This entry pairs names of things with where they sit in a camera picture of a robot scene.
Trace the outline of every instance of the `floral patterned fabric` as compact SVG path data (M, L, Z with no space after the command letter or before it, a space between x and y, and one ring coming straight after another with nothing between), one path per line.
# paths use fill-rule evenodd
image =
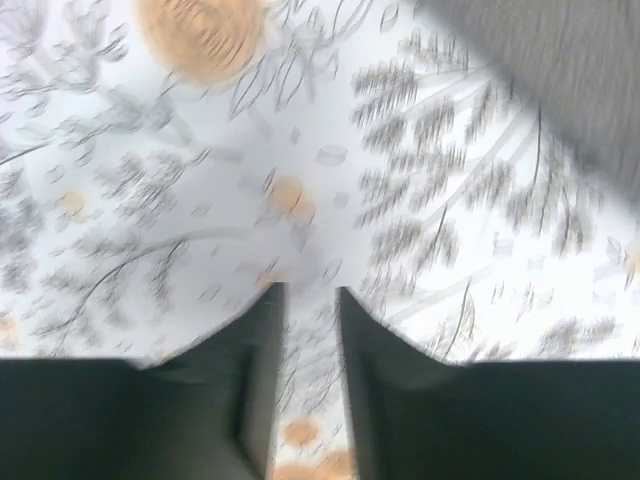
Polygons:
M289 282L274 476L328 480L337 286L445 362L640 346L636 214L410 1L5 0L0 40L5 356L157 363Z

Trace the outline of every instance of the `large orange circle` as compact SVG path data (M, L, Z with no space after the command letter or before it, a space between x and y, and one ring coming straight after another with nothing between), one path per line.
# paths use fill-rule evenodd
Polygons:
M251 61L261 0L137 0L142 34L166 66L198 84L224 83Z

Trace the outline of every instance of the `gray surface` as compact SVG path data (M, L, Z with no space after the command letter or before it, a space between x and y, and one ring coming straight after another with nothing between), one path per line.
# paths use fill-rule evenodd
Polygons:
M640 197L640 0L423 0Z

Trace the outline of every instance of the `white tablecloth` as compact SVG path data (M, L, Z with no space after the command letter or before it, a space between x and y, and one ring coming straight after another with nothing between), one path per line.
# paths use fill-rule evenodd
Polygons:
M351 475L337 286L444 361L636 354L637 215L428 12L200 4L2 2L4 355L159 362L290 282L285 480Z

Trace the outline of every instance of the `gray fabric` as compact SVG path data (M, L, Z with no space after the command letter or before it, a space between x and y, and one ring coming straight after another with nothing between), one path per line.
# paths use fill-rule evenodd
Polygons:
M640 197L640 0L423 0Z

